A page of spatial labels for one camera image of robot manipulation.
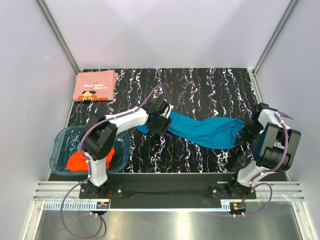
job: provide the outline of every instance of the plastic container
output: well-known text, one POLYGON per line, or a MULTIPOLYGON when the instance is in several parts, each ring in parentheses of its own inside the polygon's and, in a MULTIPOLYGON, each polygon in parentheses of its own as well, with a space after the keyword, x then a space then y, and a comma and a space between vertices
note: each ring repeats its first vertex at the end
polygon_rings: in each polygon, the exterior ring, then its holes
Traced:
MULTIPOLYGON (((67 167, 69 158, 78 150, 79 138, 85 129, 82 126, 69 126, 61 130, 54 140, 54 147, 50 157, 50 168, 58 175, 75 176, 87 175, 87 171, 70 171, 67 167)), ((113 143, 115 154, 107 173, 118 173, 127 165, 130 157, 130 138, 127 131, 118 134, 113 143)))

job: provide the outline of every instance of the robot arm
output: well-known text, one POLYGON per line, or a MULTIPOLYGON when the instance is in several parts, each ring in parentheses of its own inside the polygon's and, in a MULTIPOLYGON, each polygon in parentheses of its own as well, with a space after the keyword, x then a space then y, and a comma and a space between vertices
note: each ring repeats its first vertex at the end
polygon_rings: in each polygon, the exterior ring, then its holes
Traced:
POLYGON ((237 145, 251 143, 254 139, 259 139, 253 151, 254 161, 237 172, 225 189, 231 198, 249 194, 252 184, 266 175, 286 171, 291 167, 301 133, 285 125, 288 133, 287 151, 284 161, 275 169, 280 163, 285 149, 285 130, 275 114, 279 115, 276 109, 260 103, 255 108, 252 122, 238 132, 237 145))
POLYGON ((112 118, 92 130, 83 141, 85 155, 90 161, 91 183, 100 187, 107 181, 105 157, 109 154, 117 134, 147 124, 147 128, 152 133, 163 136, 171 123, 169 115, 172 108, 173 106, 165 100, 157 98, 141 108, 135 107, 115 115, 95 114, 91 117, 81 138, 97 123, 112 118))

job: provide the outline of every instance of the red garment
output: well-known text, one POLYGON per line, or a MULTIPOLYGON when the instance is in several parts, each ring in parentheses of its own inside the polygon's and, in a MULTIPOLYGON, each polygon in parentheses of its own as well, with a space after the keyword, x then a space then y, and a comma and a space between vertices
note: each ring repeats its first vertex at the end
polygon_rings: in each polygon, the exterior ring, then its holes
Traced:
MULTIPOLYGON (((111 148, 111 151, 105 158, 105 169, 109 170, 110 168, 110 162, 112 160, 112 157, 115 154, 115 149, 111 148)), ((66 164, 66 168, 70 170, 71 172, 87 172, 88 171, 88 164, 86 163, 86 158, 80 155, 79 151, 76 151, 68 160, 66 164)))

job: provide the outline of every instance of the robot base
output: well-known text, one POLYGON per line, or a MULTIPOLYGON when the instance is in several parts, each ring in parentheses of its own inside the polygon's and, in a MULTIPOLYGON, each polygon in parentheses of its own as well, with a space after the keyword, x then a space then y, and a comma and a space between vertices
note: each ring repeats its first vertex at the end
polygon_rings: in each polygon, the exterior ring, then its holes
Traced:
MULTIPOLYGON (((225 183, 222 183, 222 184, 216 184, 216 185, 212 185, 211 186, 211 193, 212 193, 212 198, 214 200, 221 200, 221 199, 231 199, 231 200, 234 200, 234 199, 238 199, 238 200, 242 200, 244 198, 243 195, 241 194, 238 194, 239 196, 237 196, 237 193, 234 193, 234 197, 230 196, 227 191, 228 189, 227 188, 224 188, 226 186, 225 183)), ((257 196, 256 196, 256 192, 253 191, 253 192, 249 192, 246 196, 245 196, 245 199, 256 199, 257 196)))
POLYGON ((121 199, 123 197, 122 183, 113 182, 108 184, 106 182, 100 187, 93 185, 90 181, 81 185, 79 198, 80 199, 108 199, 108 192, 111 192, 111 199, 121 199))

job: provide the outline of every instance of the blue cloth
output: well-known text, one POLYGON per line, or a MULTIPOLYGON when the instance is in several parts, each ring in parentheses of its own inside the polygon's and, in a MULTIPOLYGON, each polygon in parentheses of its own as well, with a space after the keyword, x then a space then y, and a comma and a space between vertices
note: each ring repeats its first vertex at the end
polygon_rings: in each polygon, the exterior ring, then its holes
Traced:
MULTIPOLYGON (((210 149, 234 148, 237 132, 244 127, 244 122, 238 118, 209 117, 199 121, 174 111, 169 117, 172 118, 170 132, 210 149)), ((149 132, 146 125, 136 129, 144 134, 149 132)))

